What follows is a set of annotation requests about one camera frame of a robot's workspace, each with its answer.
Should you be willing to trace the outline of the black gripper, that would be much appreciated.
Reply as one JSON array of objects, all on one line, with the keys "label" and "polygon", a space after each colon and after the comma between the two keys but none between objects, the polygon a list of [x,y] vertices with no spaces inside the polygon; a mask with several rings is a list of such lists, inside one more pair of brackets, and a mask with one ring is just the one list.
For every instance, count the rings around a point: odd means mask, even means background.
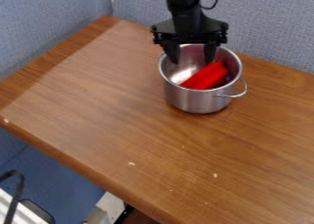
[{"label": "black gripper", "polygon": [[227,42],[229,24],[210,18],[199,6],[186,10],[173,10],[173,18],[151,26],[154,42],[163,50],[174,64],[179,62],[179,44],[202,44],[205,63],[214,61],[217,45]]}]

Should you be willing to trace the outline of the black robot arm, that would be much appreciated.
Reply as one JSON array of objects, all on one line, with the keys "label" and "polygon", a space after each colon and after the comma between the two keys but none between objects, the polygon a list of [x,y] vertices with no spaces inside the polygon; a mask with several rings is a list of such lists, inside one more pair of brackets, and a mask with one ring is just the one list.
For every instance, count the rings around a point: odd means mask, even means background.
[{"label": "black robot arm", "polygon": [[214,61],[217,48],[227,42],[229,31],[226,22],[203,13],[203,9],[214,9],[217,3],[218,0],[211,6],[203,6],[202,0],[167,0],[173,18],[154,24],[150,30],[154,43],[162,47],[173,63],[179,63],[185,44],[202,44],[205,63]]}]

